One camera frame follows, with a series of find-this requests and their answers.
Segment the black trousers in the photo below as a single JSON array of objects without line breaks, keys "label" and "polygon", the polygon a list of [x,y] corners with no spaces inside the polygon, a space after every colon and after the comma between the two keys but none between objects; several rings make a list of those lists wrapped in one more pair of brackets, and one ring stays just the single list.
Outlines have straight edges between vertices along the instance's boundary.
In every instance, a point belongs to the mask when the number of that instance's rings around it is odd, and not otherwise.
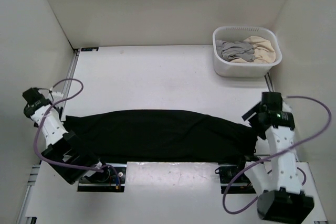
[{"label": "black trousers", "polygon": [[235,163],[253,156],[257,143],[251,127],[182,110],[66,116],[64,127],[108,163]]}]

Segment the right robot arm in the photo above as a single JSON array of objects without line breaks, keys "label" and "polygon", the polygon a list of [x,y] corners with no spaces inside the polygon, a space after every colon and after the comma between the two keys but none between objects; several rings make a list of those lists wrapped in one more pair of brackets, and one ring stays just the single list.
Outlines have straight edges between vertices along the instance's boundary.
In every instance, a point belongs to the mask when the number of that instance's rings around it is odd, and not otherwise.
[{"label": "right robot arm", "polygon": [[291,112],[284,111],[278,92],[263,92],[261,101],[243,115],[258,136],[267,140],[271,173],[264,161],[249,161],[236,168],[236,177],[250,181],[257,193],[260,219],[280,223],[303,223],[314,208],[314,199],[303,191],[296,166],[294,144],[295,122]]}]

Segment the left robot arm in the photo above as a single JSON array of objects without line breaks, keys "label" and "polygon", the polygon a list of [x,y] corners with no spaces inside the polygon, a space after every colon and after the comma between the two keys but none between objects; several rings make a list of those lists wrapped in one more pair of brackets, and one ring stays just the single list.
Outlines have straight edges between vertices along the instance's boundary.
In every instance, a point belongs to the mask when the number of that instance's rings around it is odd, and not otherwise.
[{"label": "left robot arm", "polygon": [[34,121],[38,132],[43,133],[46,149],[41,153],[34,144],[34,151],[69,184],[74,184],[85,175],[93,176],[98,182],[105,182],[110,169],[73,132],[67,131],[60,120],[59,111],[51,100],[38,88],[23,92],[27,102],[24,115]]}]

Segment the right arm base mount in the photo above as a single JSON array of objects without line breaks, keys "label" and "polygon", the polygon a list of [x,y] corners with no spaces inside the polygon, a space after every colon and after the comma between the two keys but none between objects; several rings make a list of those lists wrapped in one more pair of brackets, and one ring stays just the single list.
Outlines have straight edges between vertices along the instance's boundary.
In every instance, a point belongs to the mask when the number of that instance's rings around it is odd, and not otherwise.
[{"label": "right arm base mount", "polygon": [[[227,188],[228,183],[245,168],[246,162],[258,161],[259,157],[256,156],[243,156],[239,159],[233,160],[232,163],[222,163],[215,169],[215,174],[219,175],[221,193],[223,194]],[[228,190],[228,194],[254,194],[250,180],[245,174],[242,174],[238,179],[235,180],[233,185]]]}]

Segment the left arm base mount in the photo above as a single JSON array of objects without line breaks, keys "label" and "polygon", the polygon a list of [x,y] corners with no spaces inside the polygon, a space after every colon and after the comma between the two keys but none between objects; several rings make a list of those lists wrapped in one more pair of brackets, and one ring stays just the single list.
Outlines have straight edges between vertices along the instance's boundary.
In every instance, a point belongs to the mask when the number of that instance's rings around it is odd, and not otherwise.
[{"label": "left arm base mount", "polygon": [[127,176],[127,164],[107,164],[104,173],[87,174],[80,178],[78,192],[123,193]]}]

